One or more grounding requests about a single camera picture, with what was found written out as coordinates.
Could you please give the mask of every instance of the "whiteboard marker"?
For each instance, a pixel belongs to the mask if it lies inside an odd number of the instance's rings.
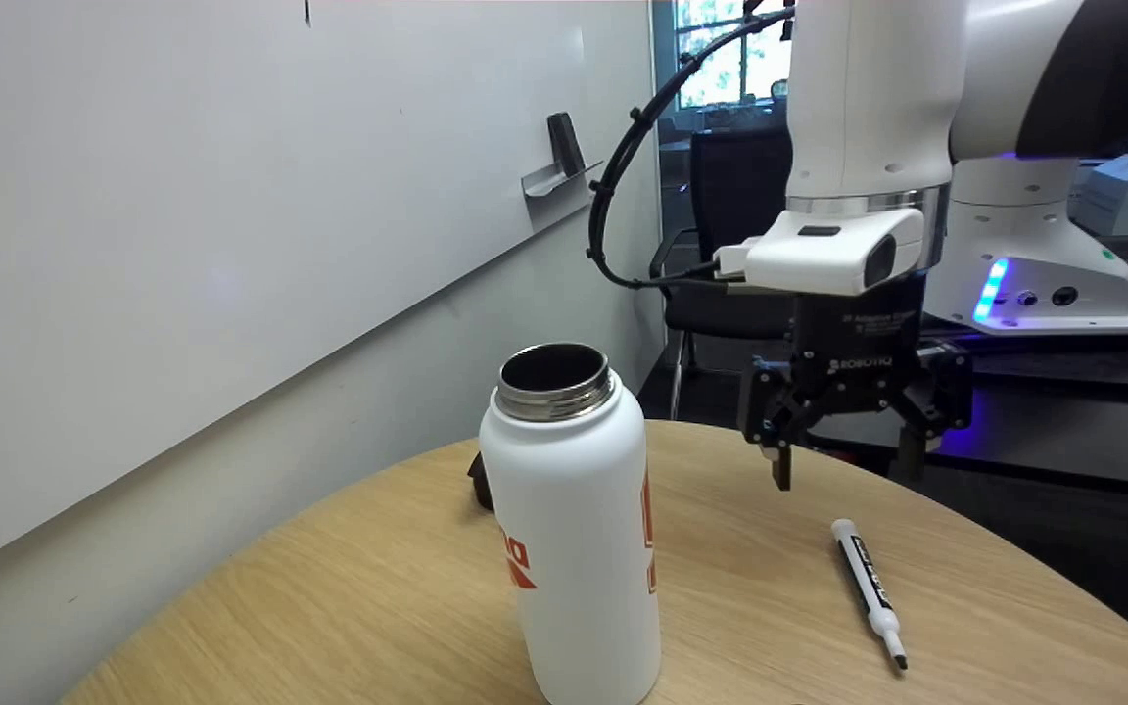
[[[909,648],[903,642],[903,620],[892,615],[888,599],[884,599],[884,587],[878,579],[878,566],[874,566],[874,557],[857,531],[857,524],[849,515],[840,515],[835,519],[835,540],[847,557],[847,566],[854,575],[854,587],[862,590],[866,599],[866,612],[871,612],[871,632],[882,639],[888,662],[898,669],[909,669]]]

